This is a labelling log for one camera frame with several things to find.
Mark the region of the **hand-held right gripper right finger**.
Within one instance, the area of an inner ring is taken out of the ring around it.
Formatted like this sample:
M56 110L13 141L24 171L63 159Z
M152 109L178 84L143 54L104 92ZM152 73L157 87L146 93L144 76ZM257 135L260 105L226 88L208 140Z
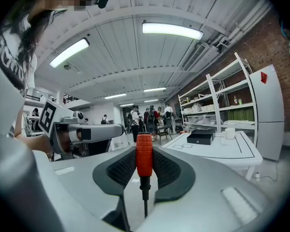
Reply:
M158 190L140 232L262 232L271 220L266 195L222 163L155 147L153 170Z

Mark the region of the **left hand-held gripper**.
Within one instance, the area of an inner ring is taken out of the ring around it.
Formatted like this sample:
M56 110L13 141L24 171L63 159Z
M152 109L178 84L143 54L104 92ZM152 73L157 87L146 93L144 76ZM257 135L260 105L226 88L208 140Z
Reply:
M53 152L62 160L78 159L109 151L111 139L121 136L125 129L120 124L90 125L84 122L82 112L72 111L46 100L40 115L39 127L50 140ZM74 145L68 154L58 153L57 132L66 130Z

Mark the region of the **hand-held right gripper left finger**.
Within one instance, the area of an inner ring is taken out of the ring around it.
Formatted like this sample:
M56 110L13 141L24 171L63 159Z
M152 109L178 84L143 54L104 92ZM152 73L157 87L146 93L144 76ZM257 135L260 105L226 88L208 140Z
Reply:
M52 163L60 183L91 214L130 231L124 189L136 169L136 150L123 148L90 157Z

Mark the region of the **person's left hand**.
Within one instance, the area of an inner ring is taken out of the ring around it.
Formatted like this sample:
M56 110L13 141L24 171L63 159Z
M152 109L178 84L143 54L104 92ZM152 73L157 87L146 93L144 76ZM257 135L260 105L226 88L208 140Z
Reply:
M59 130L57 132L57 139L58 139L58 150L57 150L58 153L68 154L71 148L74 147L74 145L82 143L81 130L80 129L77 129L75 131Z

